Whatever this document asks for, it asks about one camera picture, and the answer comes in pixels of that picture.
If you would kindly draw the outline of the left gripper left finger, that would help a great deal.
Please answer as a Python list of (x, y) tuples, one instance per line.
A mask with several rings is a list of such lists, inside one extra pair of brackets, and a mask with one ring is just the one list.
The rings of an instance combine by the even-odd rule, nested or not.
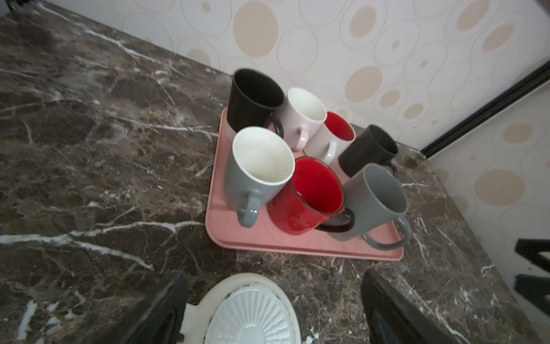
[(159, 284), (96, 343), (176, 343), (180, 335), (189, 286), (180, 270), (165, 275)]

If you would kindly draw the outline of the pink mug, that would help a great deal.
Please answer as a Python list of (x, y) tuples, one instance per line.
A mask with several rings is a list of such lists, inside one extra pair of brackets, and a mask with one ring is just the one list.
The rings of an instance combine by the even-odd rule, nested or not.
[(321, 128), (327, 119), (327, 110), (317, 96), (303, 88), (293, 87), (275, 116), (282, 123), (285, 142), (298, 152)]

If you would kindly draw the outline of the grey mug white interior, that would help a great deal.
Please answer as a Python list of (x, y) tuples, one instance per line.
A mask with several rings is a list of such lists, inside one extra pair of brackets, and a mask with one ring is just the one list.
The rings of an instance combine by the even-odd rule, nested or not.
[(252, 126), (235, 135), (223, 186), (227, 202), (242, 227), (255, 225), (262, 206), (283, 189), (294, 171), (292, 150), (276, 133)]

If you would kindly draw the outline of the white mug front row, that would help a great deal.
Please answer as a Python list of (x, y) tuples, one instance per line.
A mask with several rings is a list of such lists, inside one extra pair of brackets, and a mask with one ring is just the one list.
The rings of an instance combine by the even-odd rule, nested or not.
[(303, 152), (330, 165), (355, 139), (351, 124), (340, 114), (329, 111), (322, 127), (309, 139)]

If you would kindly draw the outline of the black mug white base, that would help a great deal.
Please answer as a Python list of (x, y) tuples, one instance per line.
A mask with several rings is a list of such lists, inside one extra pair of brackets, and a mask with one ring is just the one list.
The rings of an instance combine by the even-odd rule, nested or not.
[(252, 69), (239, 69), (233, 74), (227, 123), (233, 132), (259, 126), (274, 126), (275, 133), (284, 137), (282, 122), (276, 111), (285, 100), (284, 91), (269, 76)]

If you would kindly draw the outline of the dark grey mug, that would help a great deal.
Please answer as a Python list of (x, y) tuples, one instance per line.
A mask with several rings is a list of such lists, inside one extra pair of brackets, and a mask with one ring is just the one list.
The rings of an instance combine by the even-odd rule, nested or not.
[[(387, 169), (368, 163), (343, 185), (343, 192), (344, 211), (319, 225), (319, 229), (341, 241), (361, 236), (369, 246), (381, 251), (401, 248), (410, 241), (412, 227), (405, 219), (408, 199), (399, 181)], [(404, 226), (399, 241), (383, 244), (369, 235), (376, 227), (394, 221)]]

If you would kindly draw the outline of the red mug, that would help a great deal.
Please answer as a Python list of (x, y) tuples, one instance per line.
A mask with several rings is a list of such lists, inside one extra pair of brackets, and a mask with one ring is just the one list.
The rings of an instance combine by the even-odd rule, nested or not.
[(295, 160), (292, 178), (267, 209), (274, 225), (291, 235), (313, 229), (344, 233), (355, 225), (355, 214), (345, 207), (342, 184), (335, 172), (306, 156)]

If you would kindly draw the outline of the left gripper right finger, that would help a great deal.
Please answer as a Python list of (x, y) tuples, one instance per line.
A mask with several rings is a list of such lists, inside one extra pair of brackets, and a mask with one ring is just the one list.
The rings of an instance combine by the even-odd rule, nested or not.
[(361, 299), (371, 343), (456, 343), (375, 270), (365, 272)]

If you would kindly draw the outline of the white ribbed mug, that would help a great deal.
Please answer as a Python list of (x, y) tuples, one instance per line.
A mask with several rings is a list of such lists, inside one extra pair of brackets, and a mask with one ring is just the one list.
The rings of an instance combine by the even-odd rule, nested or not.
[(184, 343), (301, 343), (296, 312), (282, 288), (267, 277), (241, 273), (186, 305)]

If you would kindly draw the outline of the black mug white rim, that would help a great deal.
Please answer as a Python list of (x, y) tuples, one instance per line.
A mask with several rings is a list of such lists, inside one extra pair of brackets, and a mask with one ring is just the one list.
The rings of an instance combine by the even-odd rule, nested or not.
[(398, 145), (393, 138), (376, 125), (369, 125), (343, 151), (338, 163), (348, 177), (353, 177), (368, 163), (376, 163), (391, 169), (393, 176), (398, 177), (397, 168), (391, 160), (399, 153)]

